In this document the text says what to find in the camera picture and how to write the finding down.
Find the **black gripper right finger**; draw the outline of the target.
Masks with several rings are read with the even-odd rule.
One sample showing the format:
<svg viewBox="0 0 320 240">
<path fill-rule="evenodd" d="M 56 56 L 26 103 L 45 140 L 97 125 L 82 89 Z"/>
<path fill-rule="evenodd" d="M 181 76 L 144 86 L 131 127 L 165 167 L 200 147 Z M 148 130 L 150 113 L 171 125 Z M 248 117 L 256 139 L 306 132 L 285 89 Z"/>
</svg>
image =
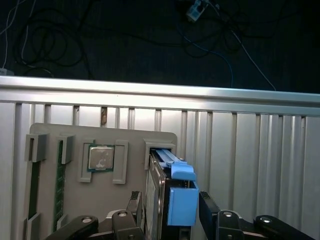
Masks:
<svg viewBox="0 0 320 240">
<path fill-rule="evenodd" d="M 199 193 L 199 220 L 209 240 L 312 240 L 313 238 L 271 215 L 253 222 L 237 212 L 222 210 L 205 191 Z"/>
</svg>

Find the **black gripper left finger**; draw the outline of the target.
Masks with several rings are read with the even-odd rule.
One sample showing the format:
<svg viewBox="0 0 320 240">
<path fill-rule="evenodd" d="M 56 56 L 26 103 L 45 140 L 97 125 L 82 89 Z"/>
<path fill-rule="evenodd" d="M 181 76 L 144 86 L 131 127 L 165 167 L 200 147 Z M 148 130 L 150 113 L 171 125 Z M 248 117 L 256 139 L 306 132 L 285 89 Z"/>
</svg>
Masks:
<svg viewBox="0 0 320 240">
<path fill-rule="evenodd" d="M 143 199 L 132 191 L 126 209 L 114 210 L 99 222 L 92 215 L 81 215 L 47 237 L 48 240 L 144 240 L 141 224 Z"/>
</svg>

